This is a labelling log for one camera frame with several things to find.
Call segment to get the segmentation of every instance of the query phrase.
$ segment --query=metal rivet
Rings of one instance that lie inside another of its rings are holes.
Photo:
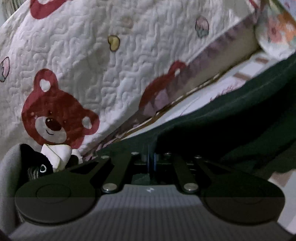
[[[198,189],[198,185],[195,183],[186,183],[184,185],[184,189],[187,191],[196,191]]]
[[[117,189],[117,185],[114,183],[106,183],[103,185],[105,191],[114,191]]]

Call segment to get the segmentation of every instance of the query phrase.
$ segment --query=pillow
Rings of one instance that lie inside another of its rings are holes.
[[[276,0],[265,4],[255,33],[262,49],[274,58],[286,59],[296,50],[295,20]]]

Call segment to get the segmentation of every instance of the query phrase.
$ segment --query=red bear print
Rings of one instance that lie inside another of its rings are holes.
[[[99,116],[60,90],[56,75],[49,69],[37,72],[33,91],[22,109],[22,121],[39,145],[66,144],[72,149],[79,148],[84,136],[99,128]]]
[[[35,19],[43,19],[52,14],[60,6],[62,6],[67,0],[50,0],[46,4],[41,4],[38,0],[31,0],[30,11],[31,15]]]
[[[139,109],[144,107],[153,96],[156,96],[161,90],[163,90],[174,78],[177,71],[185,68],[186,64],[181,61],[175,61],[167,74],[162,75],[153,80],[144,90],[141,97]]]

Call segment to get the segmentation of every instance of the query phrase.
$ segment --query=quilted blanket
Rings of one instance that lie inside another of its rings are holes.
[[[16,143],[82,155],[173,101],[253,0],[27,0],[0,29],[0,160]]]

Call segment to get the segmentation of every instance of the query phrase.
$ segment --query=bear ear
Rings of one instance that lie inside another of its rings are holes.
[[[57,77],[49,69],[41,69],[37,72],[34,79],[34,90],[38,92],[47,92],[58,90]]]
[[[84,135],[95,134],[100,125],[99,116],[91,110],[84,110],[84,115],[84,118],[81,120],[84,127]]]
[[[175,71],[177,69],[181,70],[181,69],[184,69],[186,67],[186,64],[177,60],[175,61],[174,63],[172,63],[172,65],[170,66],[170,69],[169,69],[169,73],[175,73]]]

